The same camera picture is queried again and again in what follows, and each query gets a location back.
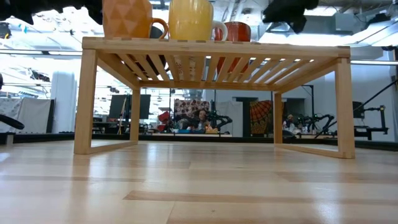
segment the wooden floor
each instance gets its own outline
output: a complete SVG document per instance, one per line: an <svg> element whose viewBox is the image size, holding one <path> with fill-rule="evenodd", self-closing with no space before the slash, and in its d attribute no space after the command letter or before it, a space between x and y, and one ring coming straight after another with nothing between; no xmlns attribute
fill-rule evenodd
<svg viewBox="0 0 398 224"><path fill-rule="evenodd" d="M0 223L398 223L398 154L342 160L267 144L0 147Z"/></svg>

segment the table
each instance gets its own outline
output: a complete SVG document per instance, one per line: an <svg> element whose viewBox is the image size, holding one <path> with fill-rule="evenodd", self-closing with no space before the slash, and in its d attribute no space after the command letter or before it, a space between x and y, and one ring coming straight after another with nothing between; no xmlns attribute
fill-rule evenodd
<svg viewBox="0 0 398 224"><path fill-rule="evenodd" d="M75 154L90 154L138 142L139 96L141 88L185 88L217 90L259 90L274 92L274 144L276 147L324 156L353 159L354 119L352 105L349 47L309 47L256 42L223 42L204 40L164 39L105 39L83 38L83 56L78 112L76 116ZM158 77L146 60L147 55L160 72ZM159 56L164 55L171 76L165 71ZM175 64L181 59L182 75ZM216 74L220 58L223 66ZM239 58L232 72L231 64ZM208 73L204 72L209 60ZM252 60L247 70L242 71ZM143 72L137 63L142 65ZM91 146L96 68L99 65L132 89L130 141L110 146ZM338 119L338 151L292 146L282 142L282 94L330 72L335 72Z"/></svg>

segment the yellow mug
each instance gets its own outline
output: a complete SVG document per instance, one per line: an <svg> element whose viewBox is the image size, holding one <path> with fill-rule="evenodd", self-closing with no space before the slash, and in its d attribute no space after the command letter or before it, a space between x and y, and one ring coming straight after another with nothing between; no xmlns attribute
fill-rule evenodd
<svg viewBox="0 0 398 224"><path fill-rule="evenodd" d="M228 29L220 21L213 21L214 9L208 0L172 0L169 6L169 32L171 39L210 40L213 29Z"/></svg>

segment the red mug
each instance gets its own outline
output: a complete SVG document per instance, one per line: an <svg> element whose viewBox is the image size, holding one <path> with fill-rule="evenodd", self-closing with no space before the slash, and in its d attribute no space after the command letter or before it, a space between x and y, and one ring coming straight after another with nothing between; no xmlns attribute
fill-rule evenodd
<svg viewBox="0 0 398 224"><path fill-rule="evenodd" d="M251 29L250 26L243 22L226 22L225 26L228 28L228 37L227 41L240 41L240 42L250 42L251 40ZM215 40L223 39L223 31L221 29L216 29L216 37ZM232 72L235 69L235 66L238 64L240 58L234 59L231 67L228 70L228 73ZM225 58L221 57L218 61L217 72L221 71L223 67ZM248 69L249 62L240 72L245 72Z"/></svg>

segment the mug handle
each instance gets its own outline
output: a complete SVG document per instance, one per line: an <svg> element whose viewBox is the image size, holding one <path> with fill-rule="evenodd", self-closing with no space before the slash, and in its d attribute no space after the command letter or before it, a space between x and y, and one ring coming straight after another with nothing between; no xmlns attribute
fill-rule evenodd
<svg viewBox="0 0 398 224"><path fill-rule="evenodd" d="M153 18L152 24L154 24L155 22L158 22L163 26L164 29L163 34L159 37L160 39L163 39L166 36L166 34L169 32L169 27L167 26L167 23L163 19Z"/></svg>
<svg viewBox="0 0 398 224"><path fill-rule="evenodd" d="M214 28L220 28L221 31L223 31L223 39L221 41L226 41L228 37L228 28L226 27L226 25L220 21L213 21L213 29Z"/></svg>

